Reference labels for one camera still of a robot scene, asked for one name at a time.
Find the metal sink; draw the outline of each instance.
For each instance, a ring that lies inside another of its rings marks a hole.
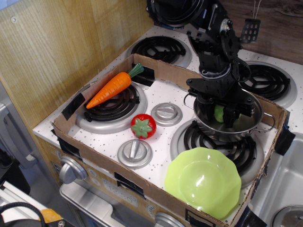
[[[251,202],[254,213],[269,227],[273,225],[275,217],[277,220],[279,215],[276,214],[281,209],[293,205],[303,206],[303,134],[294,134],[296,137],[284,156],[276,152],[272,154],[268,176],[262,177]],[[303,222],[301,213],[303,211],[299,211],[297,222]]]

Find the stove knob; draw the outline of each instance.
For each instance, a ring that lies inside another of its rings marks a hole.
[[[146,166],[152,159],[152,149],[143,140],[130,140],[125,142],[118,150],[119,161],[130,169]]]
[[[60,162],[63,167],[60,170],[59,178],[63,183],[69,184],[76,179],[82,181],[87,178],[85,169],[71,157],[63,156]]]
[[[151,116],[157,125],[173,126],[181,121],[182,111],[173,103],[161,103],[152,109]]]
[[[163,103],[156,108],[156,116],[162,120],[169,121],[177,116],[178,112],[173,105]]]
[[[155,215],[154,227],[184,227],[184,225],[172,216],[159,212]]]

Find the pot handle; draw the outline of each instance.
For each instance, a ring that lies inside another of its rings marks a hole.
[[[191,108],[191,109],[193,110],[194,108],[186,103],[186,98],[187,98],[187,96],[193,96],[193,95],[190,94],[190,93],[188,93],[188,94],[184,97],[183,103],[184,103],[185,106],[187,106],[187,107],[189,107],[189,108]]]
[[[263,114],[265,114],[265,115],[271,117],[271,118],[274,120],[273,126],[272,126],[270,129],[267,129],[267,130],[265,130],[265,129],[252,129],[252,130],[269,132],[269,131],[271,131],[271,130],[275,127],[275,124],[276,124],[276,119],[275,119],[275,117],[274,117],[273,115],[268,114],[268,113],[264,113],[264,112],[263,112]]]

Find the wooden wall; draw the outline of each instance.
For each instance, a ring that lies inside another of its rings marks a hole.
[[[146,0],[21,0],[0,11],[0,80],[32,129],[153,25]]]
[[[221,0],[238,36],[246,18],[252,18],[254,1]],[[263,0],[258,40],[244,49],[303,64],[303,0]]]

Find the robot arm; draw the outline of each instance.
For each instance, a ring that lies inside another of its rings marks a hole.
[[[250,97],[238,85],[239,63],[249,66],[238,58],[241,39],[222,4],[218,0],[147,0],[147,10],[156,25],[188,35],[199,57],[201,79],[189,79],[187,85],[198,99],[203,118],[213,116],[215,105],[225,107],[228,127],[240,113],[252,116],[254,103],[247,101]]]

